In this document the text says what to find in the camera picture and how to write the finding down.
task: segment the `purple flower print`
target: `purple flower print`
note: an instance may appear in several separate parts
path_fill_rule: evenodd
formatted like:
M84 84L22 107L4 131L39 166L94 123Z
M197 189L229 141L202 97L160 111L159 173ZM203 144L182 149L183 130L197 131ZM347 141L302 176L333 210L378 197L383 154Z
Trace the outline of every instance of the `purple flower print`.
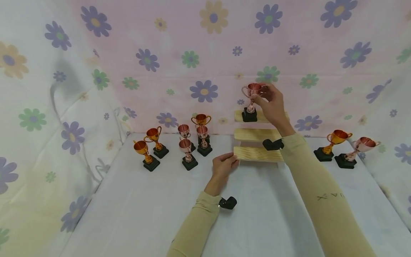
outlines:
M69 41L69 36L67 36L67 34L64 33L63 28L59 26L55 21L53 21L51 24L53 26L50 24L46 24L46 29L50 33L46 33L44 34L44 36L47 39L53 41L51 45L54 46L55 48L59 48L61 46L61 49L63 49L64 51L67 51L67 47L72 46L72 44Z
M233 55L234 56L239 56L240 54L242 54L242 48L240 46L236 46L233 49Z
M194 92L191 94L191 97L198 98L200 103L204 102L204 100L211 103L212 99L218 96L218 93L215 92L218 89L218 86L211 85L210 80L206 80L204 84L201 81L197 81L196 86L197 87L190 87L191 92Z
M395 153L395 156L402 158L401 162L407 162L409 165L411 165L411 146L400 144L399 147L394 147L394 150L397 151Z
M177 119L174 118L171 113L160 113L160 116L157 116L157 119L159 119L158 123L164 124L166 127L176 127L177 124Z
M67 122L63 123L64 129L61 132L61 137L66 139L66 141L61 145L63 150L70 148L70 154L75 155L77 152L80 152L80 144L84 142L84 137L81 137L84 133L84 128L79 128L79 123L74 121L70 124Z
M18 179L18 174L12 173L17 168L17 164L11 162L6 165L6 161L6 158L0 157L0 194L4 194L9 189L6 183L14 182Z
M108 30L111 30L111 26L106 22L107 16L105 14L98 13L94 6L90 6L90 10L82 6L81 10L84 14L80 14L80 16L89 31L94 31L96 37L101 37L101 34L109 36Z
M128 115L130 118L133 118L133 119L134 119L134 118L137 117L136 112L133 111L133 110L131 110L130 108L124 107L124 111L127 113L127 115Z
M375 87L372 89L372 91L374 91L374 92L372 92L372 93L370 93L370 94L368 94L368 95L366 96L366 98L369 99L368 103L369 103L369 104L372 104L372 103L375 101L375 99L377 99L377 97L380 95L380 93L381 93L382 91L384 91L385 87L386 87L389 83L391 83L391 81L392 81L392 79L389 79L389 80L387 80L387 82L385 82L384 85L377 85L377 86L375 86Z
M341 25L342 20L348 20L351 18L351 10L357 6L357 1L352 0L335 0L326 3L325 9L327 12L321 15L320 20L326 21L325 28L334 27L337 28Z
M87 208L87 201L87 198L80 196L77 199L77 202L74 201L70 204L69 212L64 214L64 216L61 218L61 221L63 221L63 225L60 229L61 232L63 232L64 230L66 230L66 232L74 231L74 228L76 227L81 216L83 216L85 209Z
M319 120L320 116L307 116L305 117L304 120L298 120L297 124L294 126L295 128L298 128L298 131L303 131L303 130L311 130L311 129L318 129L318 125L323 123L322 120Z
M270 5L264 5L263 12L258 12L256 18L259 20L254 24L255 28L260 28L260 34L266 32L271 34L273 28L280 26L279 18L282 17L282 12L277 12L278 5L273 5L270 9Z
M56 72L54 73L53 78L54 78L56 81L63 82L64 80L66 80L66 75L64 74L64 72L56 71Z
M136 57L139 60L140 65L145 65L145 69L150 71L150 69L156 72L156 68L160 67L160 64L157 61L157 56L151 55L150 50L146 49L143 51L139 49L139 53L136 53Z
M340 59L340 63L344 63L342 66L344 69L348 68L351 65L351 68L353 68L357 62L362 63L365 61L365 56L369 53L371 53L372 48L368 48L371 42L366 43L363 45L362 42L356 43L354 46L354 49L348 48L345 50L344 54L346 55L345 57Z

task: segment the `floral backdrop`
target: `floral backdrop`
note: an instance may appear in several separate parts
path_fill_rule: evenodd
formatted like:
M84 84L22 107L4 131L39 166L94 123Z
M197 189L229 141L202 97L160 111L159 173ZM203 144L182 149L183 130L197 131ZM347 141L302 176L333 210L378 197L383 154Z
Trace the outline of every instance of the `floral backdrop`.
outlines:
M58 256L128 134L232 134L251 82L306 137L381 141L360 157L411 227L408 0L1 5L0 255Z

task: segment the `green flower print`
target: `green flower print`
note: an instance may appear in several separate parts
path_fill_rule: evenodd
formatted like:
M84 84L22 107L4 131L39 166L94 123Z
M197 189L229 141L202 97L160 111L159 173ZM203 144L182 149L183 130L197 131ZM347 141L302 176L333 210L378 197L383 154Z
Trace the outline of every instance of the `green flower print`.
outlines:
M53 182L55 180L55 177L56 177L55 172L51 171L47 173L46 182L49 182L49 183Z
M308 74L305 78L301 79L300 86L302 86L302 88L311 88L317 85L318 80L317 74Z
M401 54L397 56L398 64L406 62L410 56L411 56L411 47L405 48L404 50L402 50Z
M140 85L137 83L137 80L133 79L132 77L124 78L123 84L126 88L130 90L137 89Z
M277 82L277 76L280 74L280 71L277 70L277 66L265 66L262 72L257 72L258 78L256 78L256 82L267 82L271 83Z
M110 80L107 78L107 74L105 72L100 72L99 70L95 69L93 75L93 82L97 86L98 90L103 90L104 88L108 87L109 85L107 82Z
M34 129L41 130L42 125L46 125L47 122L44 120L45 114L40 113L38 109L24 109L24 114L18 116L22 120L20 122L20 127L27 127L27 131L31 132Z
M1 245L6 243L9 240L9 237L7 236L9 231L10 231L9 229L0 228L0 250L1 250Z
M199 56L196 55L194 51L190 51L190 52L185 51L184 55L181 56L181 59L182 59L182 63L184 65L187 65L187 68L191 68L191 67L195 68L196 65L200 63Z
M386 150L385 145L380 145L380 146L378 147L378 152L380 152L380 153L384 153L385 150Z
M342 93L344 95L348 95L349 93L351 93L353 91L353 88L349 87L349 88L344 88L344 90L342 91Z

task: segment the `yellow flower print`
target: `yellow flower print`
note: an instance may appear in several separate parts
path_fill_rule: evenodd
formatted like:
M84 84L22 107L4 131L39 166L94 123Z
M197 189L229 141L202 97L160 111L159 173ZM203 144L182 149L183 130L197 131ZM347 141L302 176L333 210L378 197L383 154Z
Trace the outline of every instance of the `yellow flower print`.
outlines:
M162 18L157 18L155 19L155 27L159 30L159 31L165 31L167 28L167 22L165 22Z
M6 76L22 79L22 72L28 73L28 68L24 65L26 62L27 59L18 54L18 49L14 45L7 47L0 41L0 67L4 68Z
M222 29L228 26L229 22L226 20L229 12L227 9L222 9L221 1L216 1L213 5L211 1L205 3L205 9L200 11L200 17L203 20L200 22L202 28L207 28L207 33L212 34L214 31L220 34Z

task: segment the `hand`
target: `hand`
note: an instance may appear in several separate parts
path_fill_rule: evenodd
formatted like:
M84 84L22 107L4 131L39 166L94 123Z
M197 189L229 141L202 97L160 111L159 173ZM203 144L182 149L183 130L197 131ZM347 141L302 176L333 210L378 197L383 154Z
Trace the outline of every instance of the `hand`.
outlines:
M237 160L237 156L234 153L226 153L214 158L212 160L212 176L204 192L211 196L219 195L225 184L227 184L231 171L239 163L240 161Z

